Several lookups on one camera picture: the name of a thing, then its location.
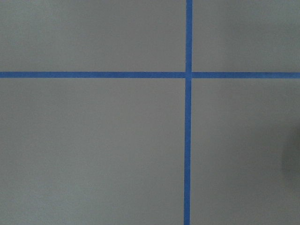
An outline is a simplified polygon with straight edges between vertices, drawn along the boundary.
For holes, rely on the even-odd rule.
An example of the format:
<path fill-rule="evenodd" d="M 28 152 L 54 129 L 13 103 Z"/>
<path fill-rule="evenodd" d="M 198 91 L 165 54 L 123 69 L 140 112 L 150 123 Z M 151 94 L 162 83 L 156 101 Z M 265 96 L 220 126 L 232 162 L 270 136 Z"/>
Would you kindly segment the crossing blue tape strip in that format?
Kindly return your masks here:
<path fill-rule="evenodd" d="M 186 1 L 184 225 L 190 224 L 193 1 Z"/>

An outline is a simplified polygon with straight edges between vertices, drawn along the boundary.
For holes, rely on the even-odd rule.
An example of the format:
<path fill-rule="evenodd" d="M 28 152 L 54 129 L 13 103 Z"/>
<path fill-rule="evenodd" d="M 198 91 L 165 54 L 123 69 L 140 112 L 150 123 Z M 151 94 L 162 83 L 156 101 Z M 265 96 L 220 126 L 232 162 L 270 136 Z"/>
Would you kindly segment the long blue tape strip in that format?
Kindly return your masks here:
<path fill-rule="evenodd" d="M 299 72 L 1 72 L 1 78 L 258 78 L 299 79 Z"/>

